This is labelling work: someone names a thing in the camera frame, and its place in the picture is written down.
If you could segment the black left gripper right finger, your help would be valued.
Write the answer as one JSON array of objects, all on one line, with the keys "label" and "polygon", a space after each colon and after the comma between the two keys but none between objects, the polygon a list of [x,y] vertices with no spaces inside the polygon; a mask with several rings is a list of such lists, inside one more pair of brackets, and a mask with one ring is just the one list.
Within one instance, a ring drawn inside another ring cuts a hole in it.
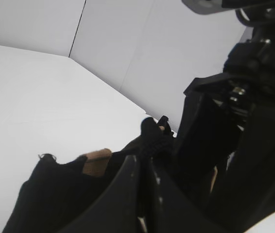
[{"label": "black left gripper right finger", "polygon": [[143,201],[149,233],[223,233],[205,218],[181,192],[162,163],[148,159],[143,165]]}]

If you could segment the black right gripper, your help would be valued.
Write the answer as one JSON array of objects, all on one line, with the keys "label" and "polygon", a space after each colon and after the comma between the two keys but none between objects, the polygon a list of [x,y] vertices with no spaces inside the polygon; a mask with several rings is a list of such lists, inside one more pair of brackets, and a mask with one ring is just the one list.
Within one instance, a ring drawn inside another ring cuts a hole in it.
[{"label": "black right gripper", "polygon": [[244,232],[275,212],[275,107],[259,105],[249,116],[253,104],[275,103],[275,72],[195,78],[184,93],[172,171],[183,193],[210,192],[214,167],[220,171],[215,183],[221,182],[246,125],[207,207],[226,231]]}]

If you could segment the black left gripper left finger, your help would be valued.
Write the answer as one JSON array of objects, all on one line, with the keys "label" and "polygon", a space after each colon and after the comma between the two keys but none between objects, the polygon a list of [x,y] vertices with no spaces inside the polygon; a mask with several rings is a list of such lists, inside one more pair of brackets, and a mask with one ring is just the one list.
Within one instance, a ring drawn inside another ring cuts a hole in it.
[{"label": "black left gripper left finger", "polygon": [[109,187],[61,233],[135,233],[140,162],[127,156]]}]

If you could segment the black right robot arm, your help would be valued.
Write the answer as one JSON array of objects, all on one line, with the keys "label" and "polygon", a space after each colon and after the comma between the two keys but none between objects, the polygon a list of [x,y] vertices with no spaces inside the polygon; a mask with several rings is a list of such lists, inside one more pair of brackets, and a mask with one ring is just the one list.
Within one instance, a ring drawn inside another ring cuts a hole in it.
[{"label": "black right robot arm", "polygon": [[199,182],[226,161],[204,214],[241,233],[275,212],[275,0],[224,0],[253,29],[220,74],[185,90],[175,142],[176,175]]}]

